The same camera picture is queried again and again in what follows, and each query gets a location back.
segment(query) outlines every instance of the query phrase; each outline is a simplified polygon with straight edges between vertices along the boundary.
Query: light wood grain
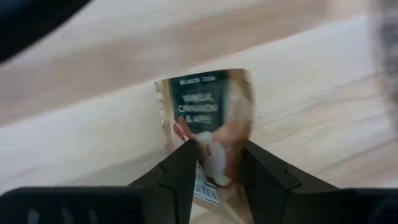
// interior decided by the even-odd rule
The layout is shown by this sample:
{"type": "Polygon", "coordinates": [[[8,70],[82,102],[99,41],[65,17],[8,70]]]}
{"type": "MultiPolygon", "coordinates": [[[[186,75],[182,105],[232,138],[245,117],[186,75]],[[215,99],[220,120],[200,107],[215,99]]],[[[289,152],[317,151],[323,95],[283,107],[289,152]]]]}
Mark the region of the light wood grain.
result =
{"type": "Polygon", "coordinates": [[[0,191],[132,182],[165,157],[154,81],[238,67],[254,142],[339,187],[398,187],[366,2],[213,3],[96,1],[3,64],[0,191]]]}

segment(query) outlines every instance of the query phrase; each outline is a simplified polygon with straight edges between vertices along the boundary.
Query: plastic packet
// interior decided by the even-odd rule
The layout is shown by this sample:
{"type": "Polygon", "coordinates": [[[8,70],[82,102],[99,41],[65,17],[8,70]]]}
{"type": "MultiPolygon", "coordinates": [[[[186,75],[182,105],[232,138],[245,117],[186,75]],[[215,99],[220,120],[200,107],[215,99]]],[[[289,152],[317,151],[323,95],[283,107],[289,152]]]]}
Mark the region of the plastic packet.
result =
{"type": "Polygon", "coordinates": [[[233,223],[252,223],[239,176],[253,119],[247,71],[197,73],[156,81],[155,85],[167,154],[188,139],[201,145],[194,202],[233,223]]]}

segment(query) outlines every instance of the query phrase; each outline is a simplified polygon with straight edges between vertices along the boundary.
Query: black object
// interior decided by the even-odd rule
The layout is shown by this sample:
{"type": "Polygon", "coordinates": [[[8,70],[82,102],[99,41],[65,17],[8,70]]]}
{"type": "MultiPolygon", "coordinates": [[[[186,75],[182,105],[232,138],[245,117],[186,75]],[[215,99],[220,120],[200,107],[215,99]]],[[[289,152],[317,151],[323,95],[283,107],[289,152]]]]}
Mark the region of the black object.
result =
{"type": "MultiPolygon", "coordinates": [[[[189,140],[128,187],[17,189],[0,223],[189,223],[196,158],[189,140]]],[[[242,175],[255,224],[398,223],[398,190],[338,189],[248,142],[242,175]]]]}
{"type": "Polygon", "coordinates": [[[57,28],[90,0],[0,0],[0,62],[57,28]]]}

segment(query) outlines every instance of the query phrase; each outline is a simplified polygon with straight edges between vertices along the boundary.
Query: spice packet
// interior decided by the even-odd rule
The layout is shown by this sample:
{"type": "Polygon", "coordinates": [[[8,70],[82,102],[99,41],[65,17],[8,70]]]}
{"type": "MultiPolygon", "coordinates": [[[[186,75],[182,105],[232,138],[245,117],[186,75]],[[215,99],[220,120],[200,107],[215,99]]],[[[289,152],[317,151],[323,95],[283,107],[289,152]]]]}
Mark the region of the spice packet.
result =
{"type": "Polygon", "coordinates": [[[233,223],[252,223],[239,176],[253,119],[248,72],[217,70],[155,85],[167,154],[189,139],[201,146],[194,202],[233,223]]]}

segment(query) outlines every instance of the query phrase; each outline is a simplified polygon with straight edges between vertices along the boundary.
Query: wooden table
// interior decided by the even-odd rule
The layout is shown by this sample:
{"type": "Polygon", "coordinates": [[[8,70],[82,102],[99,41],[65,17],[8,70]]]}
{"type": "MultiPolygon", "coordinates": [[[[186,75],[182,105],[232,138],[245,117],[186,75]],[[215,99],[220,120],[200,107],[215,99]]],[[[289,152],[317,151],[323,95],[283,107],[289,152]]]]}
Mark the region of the wooden table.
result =
{"type": "Polygon", "coordinates": [[[398,187],[366,2],[284,3],[94,1],[0,68],[0,191],[132,182],[165,157],[154,80],[238,67],[254,142],[339,187],[398,187]]]}

